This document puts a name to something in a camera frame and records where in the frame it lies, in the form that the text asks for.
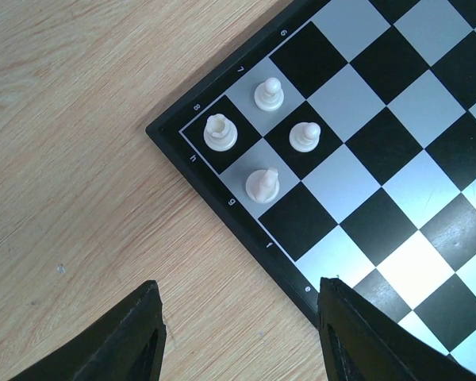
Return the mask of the white knight piece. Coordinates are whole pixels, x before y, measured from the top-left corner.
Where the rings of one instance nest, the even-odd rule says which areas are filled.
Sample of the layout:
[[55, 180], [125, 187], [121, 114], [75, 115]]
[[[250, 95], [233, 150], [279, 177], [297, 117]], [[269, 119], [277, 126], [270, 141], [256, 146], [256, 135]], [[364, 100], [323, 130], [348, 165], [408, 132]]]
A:
[[245, 183], [248, 197], [257, 203], [273, 201], [279, 193], [278, 170], [274, 167], [252, 172]]

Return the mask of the white rook piece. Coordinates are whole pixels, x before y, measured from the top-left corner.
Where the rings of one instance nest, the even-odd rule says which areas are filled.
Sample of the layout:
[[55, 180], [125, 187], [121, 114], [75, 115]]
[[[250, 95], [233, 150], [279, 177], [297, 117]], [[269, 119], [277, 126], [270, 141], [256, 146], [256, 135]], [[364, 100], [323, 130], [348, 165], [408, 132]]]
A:
[[237, 142], [237, 127], [224, 114], [214, 114], [207, 118], [203, 138], [210, 149], [216, 152], [228, 151]]

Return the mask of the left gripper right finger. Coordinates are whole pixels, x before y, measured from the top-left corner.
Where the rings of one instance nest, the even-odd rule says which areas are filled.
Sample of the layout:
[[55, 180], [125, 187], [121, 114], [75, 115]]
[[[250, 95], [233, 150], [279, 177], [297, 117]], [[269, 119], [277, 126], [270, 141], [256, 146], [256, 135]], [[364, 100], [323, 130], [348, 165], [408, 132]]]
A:
[[387, 276], [363, 290], [321, 278], [330, 380], [476, 380], [476, 278]]

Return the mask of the black magnetic chess board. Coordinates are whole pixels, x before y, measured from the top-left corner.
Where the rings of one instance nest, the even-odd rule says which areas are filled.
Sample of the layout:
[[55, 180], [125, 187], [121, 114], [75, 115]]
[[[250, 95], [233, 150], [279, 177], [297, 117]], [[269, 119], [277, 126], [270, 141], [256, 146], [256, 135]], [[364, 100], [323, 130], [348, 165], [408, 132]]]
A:
[[[280, 80], [282, 106], [256, 87]], [[237, 127], [228, 151], [207, 118]], [[290, 130], [321, 127], [297, 152]], [[311, 321], [321, 278], [476, 278], [476, 1], [295, 1], [148, 135]], [[248, 176], [278, 170], [252, 201]]]

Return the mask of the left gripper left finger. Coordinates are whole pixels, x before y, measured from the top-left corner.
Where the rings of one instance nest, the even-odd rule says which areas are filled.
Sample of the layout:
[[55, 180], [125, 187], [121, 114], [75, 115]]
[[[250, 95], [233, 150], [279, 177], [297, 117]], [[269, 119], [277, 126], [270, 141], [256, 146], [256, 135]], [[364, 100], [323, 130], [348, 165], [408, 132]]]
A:
[[167, 338], [158, 284], [147, 280], [14, 380], [158, 380]]

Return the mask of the white pawn inner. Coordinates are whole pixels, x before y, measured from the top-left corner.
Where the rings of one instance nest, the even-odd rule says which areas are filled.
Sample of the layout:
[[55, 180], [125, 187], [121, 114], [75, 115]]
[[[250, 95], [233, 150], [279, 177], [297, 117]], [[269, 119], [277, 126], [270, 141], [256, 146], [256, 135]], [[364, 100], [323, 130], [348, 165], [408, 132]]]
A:
[[311, 152], [319, 144], [321, 127], [315, 122], [297, 123], [289, 134], [291, 147], [297, 152]]

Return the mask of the white pawn near edge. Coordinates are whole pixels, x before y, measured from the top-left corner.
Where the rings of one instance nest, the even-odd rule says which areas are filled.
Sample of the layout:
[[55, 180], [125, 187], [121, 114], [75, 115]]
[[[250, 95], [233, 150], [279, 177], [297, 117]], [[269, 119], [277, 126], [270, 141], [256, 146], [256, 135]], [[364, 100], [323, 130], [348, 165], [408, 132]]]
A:
[[263, 111], [273, 112], [279, 109], [284, 101], [284, 92], [279, 79], [270, 77], [260, 83], [254, 93], [255, 104]]

